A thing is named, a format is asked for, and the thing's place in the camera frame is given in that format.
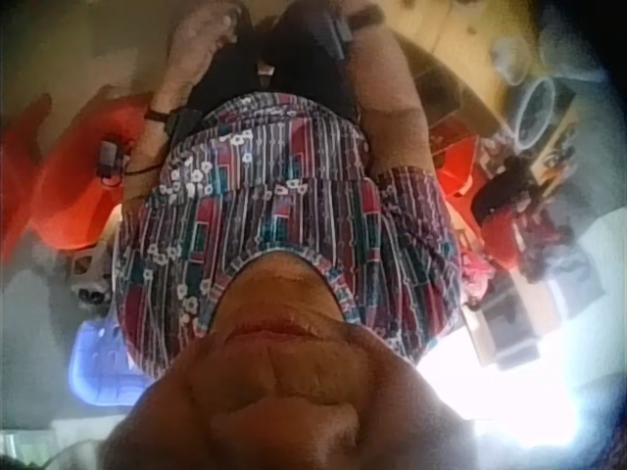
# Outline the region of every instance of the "patterned shirt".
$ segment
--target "patterned shirt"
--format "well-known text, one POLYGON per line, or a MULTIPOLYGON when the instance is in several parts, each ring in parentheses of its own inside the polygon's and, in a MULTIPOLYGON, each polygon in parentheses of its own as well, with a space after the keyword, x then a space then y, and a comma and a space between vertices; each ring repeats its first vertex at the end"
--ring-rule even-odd
POLYGON ((137 364, 160 376, 237 273, 275 251, 308 261, 345 321, 418 361, 457 319, 457 241, 431 174, 370 179, 367 156, 356 126, 304 98, 256 93, 209 114, 122 223, 116 302, 137 364))

